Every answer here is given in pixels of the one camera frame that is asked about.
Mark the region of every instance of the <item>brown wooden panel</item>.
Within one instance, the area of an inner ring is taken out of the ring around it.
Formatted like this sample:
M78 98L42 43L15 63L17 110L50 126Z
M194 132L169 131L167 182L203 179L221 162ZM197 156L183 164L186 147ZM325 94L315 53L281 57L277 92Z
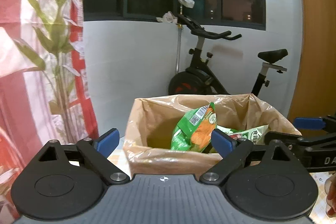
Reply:
M303 0L303 47L288 117L293 121L335 112L336 0Z

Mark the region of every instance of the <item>exercise bike frame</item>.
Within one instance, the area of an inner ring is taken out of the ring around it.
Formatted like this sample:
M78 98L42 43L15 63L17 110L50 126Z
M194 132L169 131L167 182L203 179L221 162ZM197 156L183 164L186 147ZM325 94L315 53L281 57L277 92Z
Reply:
M210 70L208 67L208 62L209 59L207 59L205 62L202 61L201 59L201 53L204 45L204 37L198 37L197 45L195 49L191 49L189 51L190 54L193 55L190 66L186 69L187 72L196 74L199 78L204 80L205 85L209 87L209 91L211 87L216 91L217 94L222 94L222 95L230 95L227 90L223 87L223 85L220 83L218 78L214 75L214 73ZM287 71L286 68L269 64L269 63L262 63L261 70L258 74L258 77L254 83L253 89L252 89L252 94L255 96L259 95L259 92L263 85L266 87L269 84L269 81L266 80L266 75L268 72L268 69L275 69L277 70L278 73L283 73L283 71Z

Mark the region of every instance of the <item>white wall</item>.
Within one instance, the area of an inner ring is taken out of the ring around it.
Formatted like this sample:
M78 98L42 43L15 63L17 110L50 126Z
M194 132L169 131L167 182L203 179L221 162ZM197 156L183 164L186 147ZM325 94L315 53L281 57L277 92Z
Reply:
M287 115L300 62L302 44L301 0L266 0L266 31L206 26L206 30L243 37L235 41L206 40L206 52L214 54L210 68L232 94L252 90L262 61L257 54L286 48L289 55L277 64L288 68L278 74L269 70L268 88L259 98ZM89 92L100 134L116 127L123 135L134 98L167 94L175 72L177 29L170 24L151 22L85 22L84 41ZM197 38L183 30L180 68L185 69Z

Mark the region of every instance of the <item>metal screw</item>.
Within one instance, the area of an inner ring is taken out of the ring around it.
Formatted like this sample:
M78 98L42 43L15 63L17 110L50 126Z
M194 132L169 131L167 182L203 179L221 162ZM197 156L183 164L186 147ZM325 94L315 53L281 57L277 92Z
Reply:
M205 173L203 175L203 178L207 181L216 181L219 179L219 175L217 173L210 172L210 173Z
M122 181L125 180L126 178L127 175L124 173L113 173L112 175L110 175L110 179L114 181Z

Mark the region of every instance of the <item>exercise bike handlebar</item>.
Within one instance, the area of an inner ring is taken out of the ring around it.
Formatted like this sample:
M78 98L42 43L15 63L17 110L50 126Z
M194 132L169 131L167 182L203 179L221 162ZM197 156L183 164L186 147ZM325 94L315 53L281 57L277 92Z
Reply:
M228 35L231 35L231 31L222 33L208 32L199 23L184 15L177 15L177 18L179 24L186 25L191 30L191 34L197 35L198 37L204 37L213 40L223 38L230 41L242 37L241 34L235 35L234 37L228 37Z

